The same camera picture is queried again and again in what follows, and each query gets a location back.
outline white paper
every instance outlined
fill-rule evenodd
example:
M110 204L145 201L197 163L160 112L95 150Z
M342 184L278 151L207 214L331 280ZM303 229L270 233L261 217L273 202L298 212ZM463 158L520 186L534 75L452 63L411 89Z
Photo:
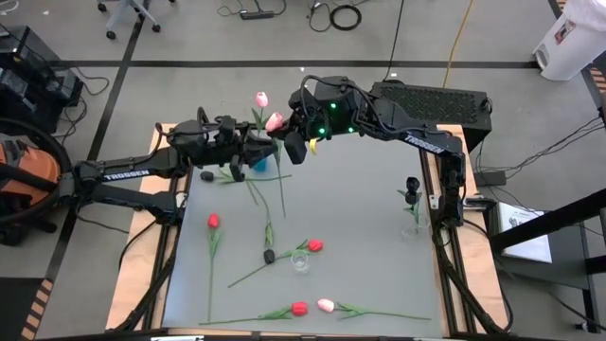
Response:
M544 214L542 211L521 208L504 203L499 203L498 212L501 232L505 232ZM549 239L544 235L530 241L521 242L517 245L507 247L503 251L503 255L551 263Z

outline striped warning tape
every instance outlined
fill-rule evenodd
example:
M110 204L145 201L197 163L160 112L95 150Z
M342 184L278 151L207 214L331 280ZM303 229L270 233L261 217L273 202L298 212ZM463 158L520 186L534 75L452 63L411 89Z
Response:
M42 315L45 313L46 303L52 289L53 282L48 279L43 280L31 304L26 325L21 330L21 341L33 340L36 337L36 332L38 332L38 328L40 327L40 321L42 320Z
M606 92L606 78L604 78L604 74L598 69L592 67L591 68L591 77L596 82L597 88L599 89L599 93L603 94Z

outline glass cup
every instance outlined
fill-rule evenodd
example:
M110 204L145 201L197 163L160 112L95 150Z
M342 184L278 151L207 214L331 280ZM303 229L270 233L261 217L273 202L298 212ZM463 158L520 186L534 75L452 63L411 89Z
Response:
M291 255L291 263L297 274L307 274L310 271L310 260L307 252L304 250L294 251Z
M425 213L419 213L419 222L415 220L413 215L406 220L404 228L401 230L401 234L403 235L406 241L414 240L423 230L429 228L431 221L429 216Z

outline black stand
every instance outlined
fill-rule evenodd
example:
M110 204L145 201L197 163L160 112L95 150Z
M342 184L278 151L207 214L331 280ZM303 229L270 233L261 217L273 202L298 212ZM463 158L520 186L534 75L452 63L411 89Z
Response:
M606 189L490 237L492 252L548 234L552 263L502 258L512 273L581 289L585 316L599 323L592 275L606 273L606 256L589 257L583 222L600 216L606 230ZM489 225L496 214L489 212ZM600 329L588 322L588 332Z

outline pink tulip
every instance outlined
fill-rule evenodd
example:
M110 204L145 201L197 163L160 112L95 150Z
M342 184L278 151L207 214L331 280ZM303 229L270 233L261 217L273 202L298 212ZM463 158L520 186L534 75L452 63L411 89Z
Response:
M269 104L269 100L267 99L267 95L264 92L257 93L257 105L259 108L265 108Z
M284 124L284 118L282 118L282 115L280 113L273 113L267 120L267 123L265 123L265 130L272 132L278 128L281 128L282 124Z
M329 299L322 298L318 301L318 308L327 313L332 313L334 310L334 302Z

